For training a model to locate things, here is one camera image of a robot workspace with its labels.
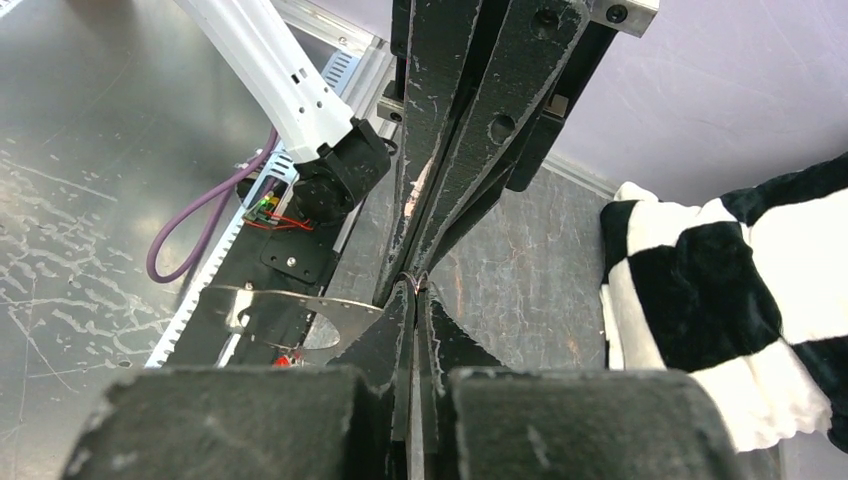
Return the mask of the red capped key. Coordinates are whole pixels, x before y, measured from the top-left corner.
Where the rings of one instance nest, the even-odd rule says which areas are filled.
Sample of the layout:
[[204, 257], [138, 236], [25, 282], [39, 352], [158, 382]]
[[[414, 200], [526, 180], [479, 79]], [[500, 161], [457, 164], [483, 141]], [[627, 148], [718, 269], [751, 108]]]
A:
[[274, 361], [273, 366], [278, 367], [278, 368], [288, 368], [288, 367], [291, 367], [295, 364], [296, 364], [296, 360], [293, 357], [283, 355], [283, 356], [278, 357]]

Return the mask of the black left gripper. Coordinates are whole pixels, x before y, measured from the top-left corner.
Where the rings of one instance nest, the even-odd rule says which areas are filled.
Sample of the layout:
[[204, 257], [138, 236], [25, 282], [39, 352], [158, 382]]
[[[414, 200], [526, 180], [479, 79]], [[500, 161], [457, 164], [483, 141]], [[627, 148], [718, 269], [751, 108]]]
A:
[[505, 185], [527, 189], [616, 34], [642, 37], [659, 8], [658, 1], [392, 3], [395, 78], [377, 112], [404, 120], [376, 305], [387, 302], [400, 273], [430, 270]]

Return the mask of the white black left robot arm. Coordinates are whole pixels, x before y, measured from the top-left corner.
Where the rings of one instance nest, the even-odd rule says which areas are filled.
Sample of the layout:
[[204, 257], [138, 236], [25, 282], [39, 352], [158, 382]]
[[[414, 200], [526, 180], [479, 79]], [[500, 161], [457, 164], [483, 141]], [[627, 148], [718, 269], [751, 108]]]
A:
[[276, 128], [310, 220], [351, 212], [396, 173], [393, 230], [374, 301], [429, 272], [506, 190], [539, 171], [617, 34], [643, 36], [655, 1], [396, 1], [391, 160], [369, 122], [314, 71], [268, 1], [184, 1]]

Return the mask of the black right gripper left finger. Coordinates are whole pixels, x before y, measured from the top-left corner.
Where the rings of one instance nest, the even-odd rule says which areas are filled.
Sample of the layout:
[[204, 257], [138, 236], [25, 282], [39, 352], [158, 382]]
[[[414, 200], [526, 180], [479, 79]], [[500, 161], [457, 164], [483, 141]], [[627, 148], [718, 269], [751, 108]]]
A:
[[382, 315], [331, 366], [351, 366], [355, 390], [352, 432], [344, 448], [345, 479], [406, 479], [416, 292], [396, 283]]

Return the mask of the silver metal keyring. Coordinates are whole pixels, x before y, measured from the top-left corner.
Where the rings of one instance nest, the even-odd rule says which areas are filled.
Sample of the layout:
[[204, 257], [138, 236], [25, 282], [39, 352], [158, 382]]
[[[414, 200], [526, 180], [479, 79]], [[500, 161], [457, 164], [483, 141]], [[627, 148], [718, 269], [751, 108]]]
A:
[[401, 271], [398, 274], [399, 280], [404, 280], [410, 284], [414, 294], [418, 296], [423, 290], [427, 289], [428, 273], [423, 272], [419, 275], [414, 275], [408, 271]]

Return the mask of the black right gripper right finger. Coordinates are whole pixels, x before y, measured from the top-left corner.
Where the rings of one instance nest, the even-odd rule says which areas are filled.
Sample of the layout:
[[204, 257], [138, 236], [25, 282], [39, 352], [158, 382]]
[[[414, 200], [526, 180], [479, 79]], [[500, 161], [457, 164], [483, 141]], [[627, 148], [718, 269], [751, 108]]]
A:
[[428, 284], [416, 299], [420, 406], [426, 479], [459, 477], [450, 372], [503, 363], [474, 340], [448, 313], [436, 286]]

